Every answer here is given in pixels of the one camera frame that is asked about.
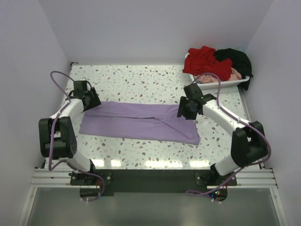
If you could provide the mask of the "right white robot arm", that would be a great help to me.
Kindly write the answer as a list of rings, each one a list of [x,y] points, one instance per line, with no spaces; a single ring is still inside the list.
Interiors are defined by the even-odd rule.
[[[220,185],[232,172],[270,157],[270,145],[263,126],[258,121],[250,122],[239,118],[211,94],[195,99],[180,98],[178,117],[194,120],[198,114],[215,121],[231,135],[230,154],[210,167],[208,177],[203,177],[207,184]]]

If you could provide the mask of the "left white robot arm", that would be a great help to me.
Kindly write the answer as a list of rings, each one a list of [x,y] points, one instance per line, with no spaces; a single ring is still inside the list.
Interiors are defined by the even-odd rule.
[[[99,105],[101,101],[94,87],[73,90],[55,114],[39,120],[40,152],[48,158],[49,171],[66,163],[73,170],[71,176],[76,180],[82,180],[87,185],[103,181],[95,171],[92,160],[79,152],[72,124],[81,113]]]

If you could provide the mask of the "lilac t shirt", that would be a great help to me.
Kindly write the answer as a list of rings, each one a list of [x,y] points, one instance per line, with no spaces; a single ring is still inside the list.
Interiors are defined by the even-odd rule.
[[[79,132],[85,135],[158,140],[198,145],[194,121],[177,117],[178,105],[103,102],[86,111]]]

